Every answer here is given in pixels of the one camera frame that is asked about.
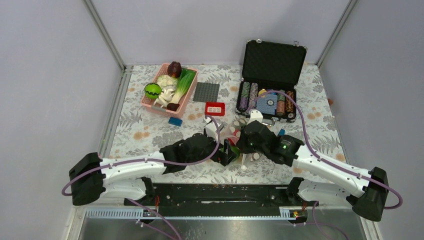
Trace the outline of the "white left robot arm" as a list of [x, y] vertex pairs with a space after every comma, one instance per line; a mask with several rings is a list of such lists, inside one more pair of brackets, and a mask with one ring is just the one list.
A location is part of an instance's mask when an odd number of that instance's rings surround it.
[[101, 198], [138, 200], [148, 206], [155, 200], [149, 176], [176, 173], [207, 160], [227, 166], [239, 155], [231, 140], [217, 143], [203, 133], [136, 157], [101, 158], [91, 152], [69, 170], [69, 183], [62, 194], [67, 195], [70, 188], [68, 195], [74, 206], [88, 205]]

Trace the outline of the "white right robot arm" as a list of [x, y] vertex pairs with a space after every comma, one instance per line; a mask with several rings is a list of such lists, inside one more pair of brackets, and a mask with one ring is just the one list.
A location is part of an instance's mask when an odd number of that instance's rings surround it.
[[276, 135], [257, 120], [241, 128], [236, 146], [243, 154], [259, 153], [275, 164], [303, 169], [329, 181], [293, 178], [286, 190], [291, 205], [333, 200], [338, 205], [351, 206], [362, 218], [381, 221], [389, 194], [384, 169], [376, 166], [368, 170], [340, 162], [309, 149], [298, 138]]

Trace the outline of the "clear zip top bag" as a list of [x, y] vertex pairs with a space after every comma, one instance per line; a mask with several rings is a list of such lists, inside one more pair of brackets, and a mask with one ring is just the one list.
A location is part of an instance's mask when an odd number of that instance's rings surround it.
[[225, 139], [230, 140], [230, 144], [237, 147], [238, 157], [235, 160], [243, 171], [252, 168], [262, 157], [262, 153], [254, 152], [252, 145], [249, 143], [244, 128], [247, 126], [249, 119], [240, 117], [229, 123], [221, 134]]

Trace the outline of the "dark purple plum toy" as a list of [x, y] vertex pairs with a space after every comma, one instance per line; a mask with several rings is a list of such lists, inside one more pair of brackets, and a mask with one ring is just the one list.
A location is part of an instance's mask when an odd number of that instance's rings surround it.
[[179, 78], [182, 73], [182, 66], [180, 62], [172, 61], [167, 68], [167, 74], [172, 78]]

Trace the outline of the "green watermelon toy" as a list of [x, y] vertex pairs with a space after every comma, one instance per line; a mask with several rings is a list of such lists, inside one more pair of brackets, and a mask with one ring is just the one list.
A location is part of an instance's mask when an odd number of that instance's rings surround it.
[[144, 87], [144, 93], [147, 98], [156, 100], [162, 93], [162, 88], [157, 83], [149, 83]]

